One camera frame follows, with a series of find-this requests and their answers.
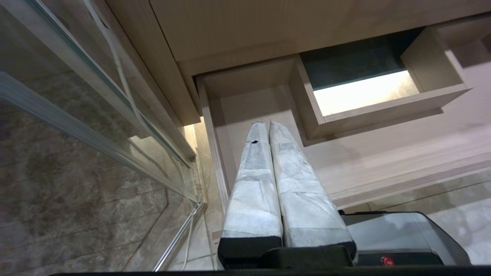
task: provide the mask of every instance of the red button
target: red button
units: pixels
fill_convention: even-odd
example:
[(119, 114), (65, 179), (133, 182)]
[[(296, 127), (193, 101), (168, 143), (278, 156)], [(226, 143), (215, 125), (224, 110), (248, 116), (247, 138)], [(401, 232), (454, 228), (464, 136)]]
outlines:
[(383, 266), (395, 266), (394, 259), (391, 257), (382, 257), (382, 265)]

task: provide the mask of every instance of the white cable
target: white cable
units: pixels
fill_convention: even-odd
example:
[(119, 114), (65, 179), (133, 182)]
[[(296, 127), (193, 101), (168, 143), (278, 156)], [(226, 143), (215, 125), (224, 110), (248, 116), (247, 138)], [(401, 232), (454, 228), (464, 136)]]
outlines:
[[(128, 85), (128, 81), (126, 80), (126, 77), (124, 76), (124, 73), (123, 73), (123, 67), (121, 66), (121, 61), (119, 59), (119, 55), (117, 54), (116, 52), (116, 49), (114, 47), (114, 44), (112, 42), (112, 38), (108, 32), (108, 29), (106, 28), (106, 26), (102, 23), (101, 19), (99, 18), (99, 15), (97, 14), (97, 12), (95, 11), (94, 7), (92, 6), (92, 3), (90, 2), (90, 0), (84, 0), (84, 3), (85, 3), (85, 6), (87, 7), (90, 15), (92, 16), (92, 18), (94, 19), (97, 27), (99, 28), (99, 30), (102, 32), (102, 35), (104, 36), (104, 38), (106, 39), (107, 43), (109, 44), (109, 48), (111, 50), (111, 53), (112, 53), (112, 56), (114, 57), (114, 63), (116, 63), (116, 69), (118, 71), (118, 74), (119, 74), (119, 78), (121, 80), (121, 83), (123, 84), (123, 89), (126, 93), (126, 96), (128, 97), (128, 101), (130, 102), (131, 104), (131, 108), (133, 109), (133, 112), (135, 113), (135, 116), (137, 118), (137, 120), (140, 122), (140, 124), (142, 125), (142, 127), (151, 135), (153, 136), (153, 133), (150, 131), (150, 129), (148, 128), (148, 126), (144, 123), (143, 119), (141, 118), (141, 115), (140, 115), (140, 112), (138, 110), (138, 108), (136, 107), (136, 104), (133, 100), (133, 96), (131, 94), (131, 91), (130, 91), (130, 87)], [(140, 152), (142, 153), (142, 149), (140, 149), (135, 143), (133, 143), (133, 141), (130, 141), (130, 143)], [(145, 156), (148, 160), (150, 160), (152, 163), (154, 163), (158, 168), (159, 170), (165, 175), (167, 176), (167, 173), (165, 173), (164, 169), (154, 160), (152, 159), (150, 156), (148, 156), (146, 153), (143, 153), (143, 156)], [(173, 157), (170, 155), (170, 158), (172, 160), (172, 162), (174, 163), (174, 165), (176, 166), (176, 168), (178, 168), (177, 164), (174, 162), (174, 159)], [(186, 188), (186, 184), (184, 183), (184, 179), (182, 177), (182, 175), (180, 174), (181, 176), (181, 179), (182, 179), (182, 184), (184, 186), (184, 191), (183, 194), (184, 194), (184, 199), (189, 203), (190, 207), (191, 207), (191, 221), (190, 221), (190, 227), (189, 227), (189, 233), (188, 233), (188, 239), (187, 239), (187, 242), (186, 242), (186, 254), (185, 254), (185, 259), (184, 259), (184, 264), (183, 264), (183, 267), (181, 268), (181, 271), (184, 270), (184, 268), (186, 267), (186, 264), (188, 262), (188, 254), (189, 254), (189, 247), (190, 247), (190, 239), (191, 239), (191, 234), (192, 234), (192, 225), (193, 225), (193, 219), (194, 219), (194, 213), (195, 213), (195, 210), (194, 210), (194, 207), (191, 203), (191, 201), (189, 200), (188, 198), (188, 189)]]
[(139, 109), (136, 107), (135, 101), (133, 100), (133, 95), (131, 94), (130, 87), (128, 85), (128, 81), (126, 80), (126, 77), (124, 76), (123, 73), (123, 67), (121, 65), (121, 60), (119, 58), (119, 55), (117, 54), (116, 47), (113, 43), (113, 40), (111, 38), (111, 33), (109, 32), (108, 28), (104, 23), (102, 22), (101, 18), (99, 17), (97, 11), (95, 10), (94, 6), (92, 6), (92, 3), (90, 0), (84, 0), (85, 6), (87, 7), (90, 15), (94, 19), (97, 27), (101, 31), (102, 35), (106, 39), (107, 43), (109, 44), (109, 49), (111, 50), (112, 56), (114, 58), (114, 63), (116, 64), (116, 69), (118, 71), (119, 78), (121, 80), (121, 83), (123, 84), (123, 90), (126, 94), (126, 97), (128, 101), (130, 102), (131, 108), (133, 109), (133, 113), (136, 116), (136, 119), (140, 122), (140, 125), (145, 129), (145, 131), (152, 136), (155, 141), (159, 142), (160, 140), (155, 137), (154, 133), (148, 128), (147, 124), (143, 121), (143, 118), (141, 117)]

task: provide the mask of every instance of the light wood panel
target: light wood panel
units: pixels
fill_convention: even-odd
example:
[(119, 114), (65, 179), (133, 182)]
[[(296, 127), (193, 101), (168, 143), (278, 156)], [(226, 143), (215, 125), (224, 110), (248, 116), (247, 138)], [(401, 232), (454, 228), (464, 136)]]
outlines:
[(291, 105), (295, 101), (286, 101), (287, 86), (222, 98), (222, 122), (215, 131), (222, 163), (228, 164), (223, 167), (227, 182), (233, 185), (247, 131), (257, 120), (290, 129), (338, 207), (490, 167), (491, 82), (484, 77), (490, 66), (468, 70), (476, 88), (446, 106), (443, 114), (311, 146), (302, 146)]
[(150, 1), (185, 75), (491, 10), (487, 0)]
[(196, 89), (194, 85), (186, 87), (150, 2), (107, 0), (107, 3), (182, 124), (199, 123), (191, 98), (196, 96), (198, 102)]
[(438, 32), (449, 47), (480, 40), (491, 33), (491, 14), (476, 15), (458, 20), (458, 22), (444, 23), (438, 27)]
[(464, 83), (456, 66), (447, 57), (434, 28), (426, 28), (401, 55), (420, 92)]
[(294, 65), (291, 57), (238, 68), (205, 77), (206, 91), (210, 99), (248, 93), (266, 87), (286, 84)]
[(295, 57), (295, 66), (291, 72), (288, 86), (299, 114), (300, 127), (310, 137), (311, 134), (316, 133), (319, 125), (325, 122), (300, 56)]

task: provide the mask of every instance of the glass panel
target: glass panel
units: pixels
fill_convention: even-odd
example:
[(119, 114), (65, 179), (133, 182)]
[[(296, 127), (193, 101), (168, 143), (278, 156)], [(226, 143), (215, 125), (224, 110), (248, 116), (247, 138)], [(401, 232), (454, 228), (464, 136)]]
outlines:
[(151, 270), (188, 202), (5, 102), (0, 114), (2, 274)]
[[(0, 14), (2, 70), (146, 163), (163, 183), (196, 199), (192, 170), (140, 126), (131, 109), (109, 86), (100, 85), (110, 81), (104, 76), (95, 80), (94, 74), (88, 77), (71, 58), (59, 55), (73, 51), (73, 45), (60, 43), (53, 52), (38, 39), (39, 33), (32, 33), (4, 7), (0, 7)], [(20, 161), (23, 152), (12, 150), (11, 158)]]

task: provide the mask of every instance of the glass shower door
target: glass shower door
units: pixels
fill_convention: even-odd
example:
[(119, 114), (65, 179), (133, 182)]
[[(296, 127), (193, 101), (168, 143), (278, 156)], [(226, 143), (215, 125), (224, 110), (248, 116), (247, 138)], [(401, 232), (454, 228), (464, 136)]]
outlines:
[(199, 201), (195, 163), (39, 3), (0, 6), (1, 267), (152, 270)]

